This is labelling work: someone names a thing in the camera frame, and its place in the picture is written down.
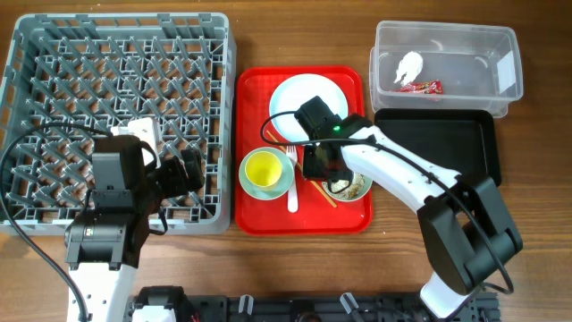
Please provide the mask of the rice food scraps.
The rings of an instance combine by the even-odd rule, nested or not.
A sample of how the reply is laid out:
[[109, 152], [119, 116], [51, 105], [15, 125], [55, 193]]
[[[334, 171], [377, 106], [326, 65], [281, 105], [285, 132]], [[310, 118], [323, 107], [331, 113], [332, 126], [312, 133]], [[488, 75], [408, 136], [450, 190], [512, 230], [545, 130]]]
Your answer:
[[355, 174], [351, 182], [339, 180], [330, 186], [325, 184], [325, 190], [336, 199], [353, 200], [359, 197], [366, 186], [366, 180], [361, 174]]

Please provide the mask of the green bowl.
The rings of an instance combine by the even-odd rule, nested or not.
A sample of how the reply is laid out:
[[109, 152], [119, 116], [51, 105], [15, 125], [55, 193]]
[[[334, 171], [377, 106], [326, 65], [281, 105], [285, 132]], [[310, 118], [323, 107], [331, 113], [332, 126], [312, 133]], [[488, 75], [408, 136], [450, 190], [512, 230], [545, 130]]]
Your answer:
[[365, 180], [366, 180], [366, 186], [365, 186], [365, 188], [361, 191], [361, 194], [359, 195], [359, 197], [356, 198], [356, 199], [353, 199], [353, 200], [341, 200], [341, 199], [336, 199], [334, 196], [330, 195], [330, 194], [325, 190], [325, 187], [324, 187], [324, 186], [325, 186], [325, 184], [327, 184], [328, 186], [330, 186], [333, 182], [324, 181], [324, 182], [321, 182], [321, 184], [322, 184], [322, 187], [323, 187], [324, 191], [325, 191], [330, 197], [332, 197], [332, 198], [335, 199], [335, 200], [338, 200], [338, 201], [341, 201], [341, 202], [356, 201], [356, 200], [362, 199], [362, 198], [370, 191], [371, 186], [372, 186], [372, 183], [373, 183], [373, 181], [372, 181], [371, 179], [369, 179], [368, 177], [365, 177], [363, 174], [361, 174], [361, 175], [362, 175], [362, 176], [365, 178]]

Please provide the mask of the yellow plastic cup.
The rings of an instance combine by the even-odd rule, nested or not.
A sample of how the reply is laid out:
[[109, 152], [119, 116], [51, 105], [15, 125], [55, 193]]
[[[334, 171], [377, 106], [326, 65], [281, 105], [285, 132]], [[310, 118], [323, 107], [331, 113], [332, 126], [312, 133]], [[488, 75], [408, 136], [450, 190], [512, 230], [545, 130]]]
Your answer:
[[280, 159], [269, 151], [256, 151], [248, 157], [245, 165], [248, 180], [258, 189], [268, 191], [273, 189], [282, 176]]

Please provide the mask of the white napkin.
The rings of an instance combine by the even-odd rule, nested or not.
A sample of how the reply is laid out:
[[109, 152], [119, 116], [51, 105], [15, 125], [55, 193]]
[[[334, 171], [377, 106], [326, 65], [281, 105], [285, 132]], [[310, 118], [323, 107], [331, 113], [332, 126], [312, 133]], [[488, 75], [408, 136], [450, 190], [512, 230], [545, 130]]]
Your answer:
[[408, 85], [421, 73], [423, 66], [424, 59], [418, 52], [408, 52], [399, 62], [394, 82], [402, 87]]

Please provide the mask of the red snack wrapper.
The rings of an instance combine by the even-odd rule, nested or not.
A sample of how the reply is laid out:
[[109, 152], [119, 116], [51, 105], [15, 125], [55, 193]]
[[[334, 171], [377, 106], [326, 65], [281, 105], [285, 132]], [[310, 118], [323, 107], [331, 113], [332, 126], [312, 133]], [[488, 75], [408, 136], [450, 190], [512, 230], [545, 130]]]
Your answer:
[[442, 95], [442, 83], [439, 80], [431, 80], [427, 82], [410, 82], [403, 85], [398, 92], [413, 94]]

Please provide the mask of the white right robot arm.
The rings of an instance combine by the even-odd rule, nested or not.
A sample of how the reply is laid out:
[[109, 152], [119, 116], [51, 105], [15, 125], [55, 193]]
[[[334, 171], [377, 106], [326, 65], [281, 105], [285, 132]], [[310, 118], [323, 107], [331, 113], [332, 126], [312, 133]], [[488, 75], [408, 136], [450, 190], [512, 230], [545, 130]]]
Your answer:
[[434, 317], [452, 318], [490, 275], [507, 273], [523, 240], [491, 177], [428, 162], [358, 114], [294, 116], [311, 140], [305, 157], [319, 168], [305, 171], [307, 178], [362, 174], [416, 213], [433, 268], [420, 298]]

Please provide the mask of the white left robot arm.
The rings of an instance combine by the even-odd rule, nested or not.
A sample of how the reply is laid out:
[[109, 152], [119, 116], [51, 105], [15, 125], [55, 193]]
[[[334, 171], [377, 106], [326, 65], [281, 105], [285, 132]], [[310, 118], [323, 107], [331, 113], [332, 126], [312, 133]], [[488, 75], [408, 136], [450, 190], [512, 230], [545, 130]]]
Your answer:
[[130, 297], [139, 257], [155, 232], [149, 216], [164, 215], [164, 200], [200, 190], [205, 177], [195, 148], [178, 157], [144, 163], [151, 147], [133, 135], [96, 140], [92, 154], [95, 186], [65, 232], [66, 257], [87, 321], [119, 321]]

